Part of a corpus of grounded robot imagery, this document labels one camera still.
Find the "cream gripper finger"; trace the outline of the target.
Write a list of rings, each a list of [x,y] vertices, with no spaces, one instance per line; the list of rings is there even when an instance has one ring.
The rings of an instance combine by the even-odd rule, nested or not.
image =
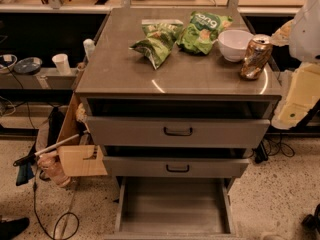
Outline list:
[[[285,46],[289,44],[292,20],[289,20],[276,30],[270,37],[270,42],[275,46]]]
[[[286,70],[281,77],[282,98],[271,125],[288,130],[296,127],[320,100],[320,64],[302,63],[293,72]]]

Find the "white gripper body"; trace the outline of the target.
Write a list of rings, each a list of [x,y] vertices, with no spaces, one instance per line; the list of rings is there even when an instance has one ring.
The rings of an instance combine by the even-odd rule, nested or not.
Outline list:
[[[295,15],[289,53],[301,62],[320,62],[320,0],[307,0]]]

